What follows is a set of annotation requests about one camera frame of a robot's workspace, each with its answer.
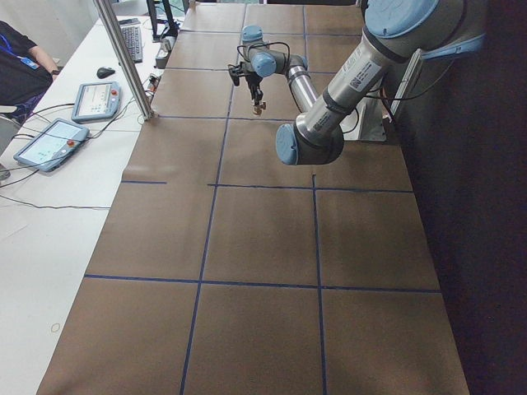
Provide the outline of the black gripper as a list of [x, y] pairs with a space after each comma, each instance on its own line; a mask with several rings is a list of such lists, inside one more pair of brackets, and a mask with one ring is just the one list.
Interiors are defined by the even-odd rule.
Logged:
[[246, 81], [251, 93], [253, 105], [260, 105], [263, 99], [263, 92], [260, 89], [260, 82], [263, 80], [257, 73], [250, 73], [246, 76]]

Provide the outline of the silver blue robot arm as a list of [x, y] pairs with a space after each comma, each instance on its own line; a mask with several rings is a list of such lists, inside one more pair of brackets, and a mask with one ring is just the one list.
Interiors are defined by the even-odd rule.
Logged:
[[320, 95], [303, 57], [273, 50], [259, 26], [246, 26], [238, 46], [242, 59], [229, 74], [235, 85], [246, 79], [256, 114], [265, 107], [259, 83], [282, 74], [301, 112], [293, 124], [278, 128], [277, 156], [286, 165], [325, 165], [343, 150], [342, 121], [391, 66], [405, 63], [418, 49], [427, 58], [479, 50], [486, 14], [485, 1], [369, 1], [360, 44]]

